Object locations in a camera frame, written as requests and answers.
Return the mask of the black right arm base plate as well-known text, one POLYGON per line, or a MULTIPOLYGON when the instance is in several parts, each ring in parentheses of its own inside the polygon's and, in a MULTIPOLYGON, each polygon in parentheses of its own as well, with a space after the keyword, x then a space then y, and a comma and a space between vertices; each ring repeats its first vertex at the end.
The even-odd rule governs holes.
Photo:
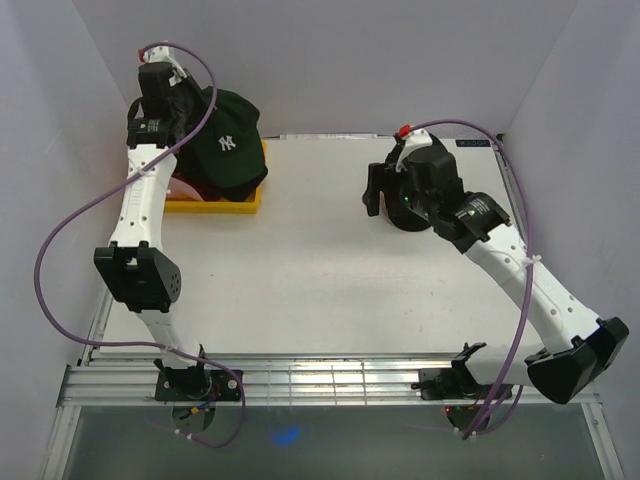
POLYGON ((420 392, 422 400, 484 400, 491 388, 453 368, 420 369, 418 381, 411 384, 412 390, 420 392))

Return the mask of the dark green NY cap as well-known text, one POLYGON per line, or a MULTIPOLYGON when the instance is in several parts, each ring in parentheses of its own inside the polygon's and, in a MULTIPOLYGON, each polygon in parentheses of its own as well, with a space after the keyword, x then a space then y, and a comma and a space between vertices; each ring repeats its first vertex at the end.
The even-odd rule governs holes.
POLYGON ((215 108, 206 125, 180 148, 176 172, 200 195, 219 194, 242 201, 267 176, 259 109, 241 95, 224 89, 203 90, 215 108))

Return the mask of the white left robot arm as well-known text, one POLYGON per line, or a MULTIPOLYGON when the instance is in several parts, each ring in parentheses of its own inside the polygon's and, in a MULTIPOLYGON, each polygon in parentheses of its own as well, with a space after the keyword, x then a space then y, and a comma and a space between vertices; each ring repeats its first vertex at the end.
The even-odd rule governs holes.
POLYGON ((127 115, 129 185, 116 228, 94 264, 113 298, 147 327, 162 353, 154 364, 168 385, 199 400, 212 376, 200 360, 201 345, 181 333, 170 309, 179 299, 179 267, 162 249, 161 228, 169 183, 177 166, 171 147, 192 131, 206 110, 194 79, 171 60, 139 68, 140 98, 127 115))

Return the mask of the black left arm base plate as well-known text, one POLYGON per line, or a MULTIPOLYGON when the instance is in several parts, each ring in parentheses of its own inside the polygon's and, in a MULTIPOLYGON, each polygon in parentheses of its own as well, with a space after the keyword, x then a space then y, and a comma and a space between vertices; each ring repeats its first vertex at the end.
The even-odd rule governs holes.
POLYGON ((166 368, 158 374, 153 398, 159 402, 237 402, 243 372, 234 370, 234 374, 236 377, 223 370, 166 368))

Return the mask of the black cap gold logo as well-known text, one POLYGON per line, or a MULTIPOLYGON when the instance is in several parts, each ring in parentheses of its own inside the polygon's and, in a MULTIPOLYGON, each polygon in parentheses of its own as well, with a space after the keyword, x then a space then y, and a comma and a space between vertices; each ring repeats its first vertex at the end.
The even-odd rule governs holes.
POLYGON ((256 177, 233 186, 222 186, 220 182, 212 180, 202 169, 177 171, 173 173, 172 177, 182 179, 195 188, 202 196, 202 202, 216 202, 221 199, 242 202, 262 183, 267 175, 268 168, 264 167, 256 177))

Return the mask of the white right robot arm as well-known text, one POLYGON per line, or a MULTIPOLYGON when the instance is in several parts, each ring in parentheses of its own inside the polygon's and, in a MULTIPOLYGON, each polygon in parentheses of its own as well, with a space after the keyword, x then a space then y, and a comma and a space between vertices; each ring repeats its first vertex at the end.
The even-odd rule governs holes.
POLYGON ((496 379, 568 403, 610 367, 628 326, 584 305, 529 253, 507 211, 464 187, 454 155, 437 137, 418 130, 395 140, 384 161, 368 166, 368 215, 386 213, 402 230, 430 229, 451 243, 520 307, 541 341, 533 352, 500 354, 483 343, 464 349, 452 363, 454 390, 474 397, 496 379))

